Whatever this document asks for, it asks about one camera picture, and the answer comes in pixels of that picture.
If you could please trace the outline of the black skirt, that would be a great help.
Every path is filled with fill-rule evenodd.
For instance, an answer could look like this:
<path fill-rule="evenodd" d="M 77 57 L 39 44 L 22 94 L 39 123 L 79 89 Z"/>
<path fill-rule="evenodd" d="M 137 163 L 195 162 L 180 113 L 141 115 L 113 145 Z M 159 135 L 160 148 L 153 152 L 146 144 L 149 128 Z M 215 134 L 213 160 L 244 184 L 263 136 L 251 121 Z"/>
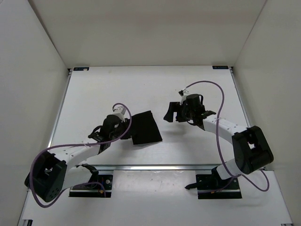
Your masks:
<path fill-rule="evenodd" d="M 130 131 L 134 145 L 144 145 L 163 141 L 150 110 L 132 116 Z"/>

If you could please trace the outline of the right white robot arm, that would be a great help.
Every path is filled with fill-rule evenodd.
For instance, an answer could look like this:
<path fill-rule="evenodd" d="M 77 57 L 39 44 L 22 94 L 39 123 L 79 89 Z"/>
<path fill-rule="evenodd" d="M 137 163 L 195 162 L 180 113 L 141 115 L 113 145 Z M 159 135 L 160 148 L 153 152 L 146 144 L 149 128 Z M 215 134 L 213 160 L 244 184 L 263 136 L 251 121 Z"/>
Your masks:
<path fill-rule="evenodd" d="M 244 127 L 219 119 L 215 112 L 205 109 L 204 98 L 200 94 L 181 92 L 180 95 L 180 102 L 170 102 L 165 121 L 187 122 L 214 133 L 217 139 L 222 138 L 233 147 L 234 158 L 212 169 L 211 184 L 215 188 L 223 188 L 228 179 L 249 175 L 274 161 L 274 155 L 260 127 Z"/>

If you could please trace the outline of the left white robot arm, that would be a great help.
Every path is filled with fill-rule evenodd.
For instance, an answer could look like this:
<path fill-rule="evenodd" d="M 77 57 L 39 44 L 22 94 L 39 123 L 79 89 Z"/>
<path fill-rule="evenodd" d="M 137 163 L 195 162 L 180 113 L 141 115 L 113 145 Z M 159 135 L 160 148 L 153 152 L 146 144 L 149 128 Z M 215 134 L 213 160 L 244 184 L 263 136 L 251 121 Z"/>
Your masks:
<path fill-rule="evenodd" d="M 24 184 L 45 202 L 56 200 L 65 189 L 98 183 L 96 168 L 85 163 L 121 139 L 130 129 L 131 118 L 108 115 L 101 126 L 94 128 L 86 142 L 50 147 L 39 154 L 32 163 Z"/>

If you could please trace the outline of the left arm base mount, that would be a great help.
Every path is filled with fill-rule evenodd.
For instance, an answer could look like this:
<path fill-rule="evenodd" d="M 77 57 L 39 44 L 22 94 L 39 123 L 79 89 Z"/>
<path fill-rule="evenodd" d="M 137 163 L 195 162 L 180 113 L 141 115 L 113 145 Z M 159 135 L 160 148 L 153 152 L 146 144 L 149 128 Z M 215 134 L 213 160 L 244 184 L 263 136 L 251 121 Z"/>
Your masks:
<path fill-rule="evenodd" d="M 113 172 L 99 171 L 96 167 L 88 164 L 83 164 L 83 167 L 88 169 L 92 175 L 84 184 L 71 187 L 69 197 L 111 198 Z"/>

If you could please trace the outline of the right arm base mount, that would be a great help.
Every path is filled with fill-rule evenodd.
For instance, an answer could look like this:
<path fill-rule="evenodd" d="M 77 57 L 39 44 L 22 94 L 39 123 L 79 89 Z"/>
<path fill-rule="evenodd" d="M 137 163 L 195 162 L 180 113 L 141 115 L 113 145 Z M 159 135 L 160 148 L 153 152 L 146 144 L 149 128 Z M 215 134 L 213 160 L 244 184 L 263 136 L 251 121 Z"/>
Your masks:
<path fill-rule="evenodd" d="M 185 186 L 187 190 L 195 188 L 199 200 L 242 199 L 238 179 L 221 179 L 216 167 L 211 174 L 197 174 L 196 182 Z"/>

